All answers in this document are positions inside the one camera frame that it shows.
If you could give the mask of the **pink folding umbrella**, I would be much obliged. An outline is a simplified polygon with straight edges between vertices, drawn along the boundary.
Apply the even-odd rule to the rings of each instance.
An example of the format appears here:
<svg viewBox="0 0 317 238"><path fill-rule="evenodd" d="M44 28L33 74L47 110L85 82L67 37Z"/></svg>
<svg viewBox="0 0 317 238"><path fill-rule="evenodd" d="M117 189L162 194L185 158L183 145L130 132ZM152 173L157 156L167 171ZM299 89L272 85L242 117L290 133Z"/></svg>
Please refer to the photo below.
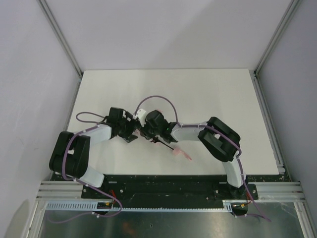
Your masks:
<svg viewBox="0 0 317 238"><path fill-rule="evenodd" d="M158 111L158 110L147 112L147 116L146 116L145 122L146 123L144 125L148 125L149 124L152 127L166 126L166 127L168 127L168 130L169 130L170 134L171 134L172 129L177 125L177 123L167 122L167 120L164 118L164 116L161 113L161 111ZM139 133L141 135L141 125L139 126L138 131L139 131ZM167 146L169 149L172 150L172 153L173 153L174 156L182 155L186 159L188 159L189 161L192 160L192 158L188 155L188 153L186 153L185 151L183 151L179 147L173 148L173 147L169 146L168 145L169 143L164 142L162 139L159 139L158 142L154 142L153 140L150 140L150 141L153 142L153 143L161 143L164 146ZM178 141L172 137L172 142L177 143Z"/></svg>

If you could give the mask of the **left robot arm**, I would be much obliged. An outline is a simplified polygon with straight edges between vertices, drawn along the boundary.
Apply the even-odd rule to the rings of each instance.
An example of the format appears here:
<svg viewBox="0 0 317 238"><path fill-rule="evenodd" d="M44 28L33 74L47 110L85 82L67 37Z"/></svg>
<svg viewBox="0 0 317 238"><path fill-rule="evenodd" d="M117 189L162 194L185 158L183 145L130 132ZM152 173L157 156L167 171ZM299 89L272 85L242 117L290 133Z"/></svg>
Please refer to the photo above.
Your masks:
<svg viewBox="0 0 317 238"><path fill-rule="evenodd" d="M49 169L61 174L65 180L79 180L88 186L100 188L104 174L89 166L90 149L102 142L121 137L126 142L137 139L134 131L139 125L132 114L111 107L107 116L91 113L101 121L88 121L94 126L77 133L62 131L56 141L49 162Z"/></svg>

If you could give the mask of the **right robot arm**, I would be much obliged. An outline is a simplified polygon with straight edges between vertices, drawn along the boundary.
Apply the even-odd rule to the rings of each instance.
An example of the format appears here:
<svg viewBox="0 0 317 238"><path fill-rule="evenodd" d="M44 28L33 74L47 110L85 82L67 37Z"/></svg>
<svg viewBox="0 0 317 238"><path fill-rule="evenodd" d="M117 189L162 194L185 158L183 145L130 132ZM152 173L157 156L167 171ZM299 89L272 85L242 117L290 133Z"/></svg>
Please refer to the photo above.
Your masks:
<svg viewBox="0 0 317 238"><path fill-rule="evenodd" d="M163 114L154 110L146 112L139 109L136 112L141 127L140 134L153 142L178 143L180 141L199 141L211 155L221 161L227 175L227 183L240 188L246 182L239 157L241 137L217 117L196 124L181 124L168 122Z"/></svg>

